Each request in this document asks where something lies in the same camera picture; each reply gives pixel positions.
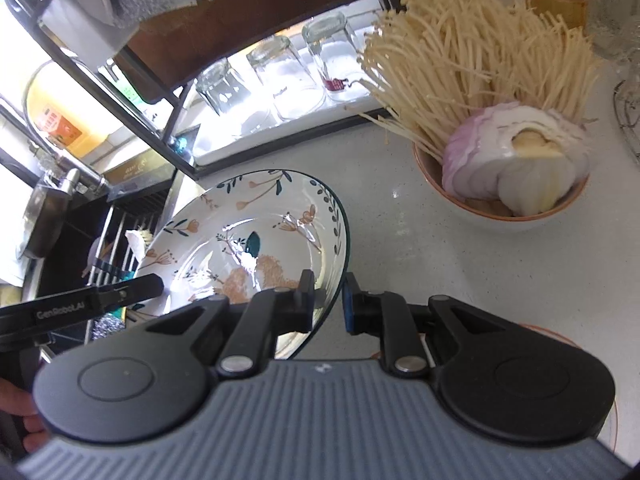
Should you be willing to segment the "person's left hand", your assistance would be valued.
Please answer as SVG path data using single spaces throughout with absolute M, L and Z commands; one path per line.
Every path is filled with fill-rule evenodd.
M 27 453 L 38 451 L 49 440 L 49 434 L 44 428 L 43 421 L 36 409 L 32 395 L 12 382 L 1 379 L 0 408 L 2 412 L 20 418 L 26 430 L 22 439 Z

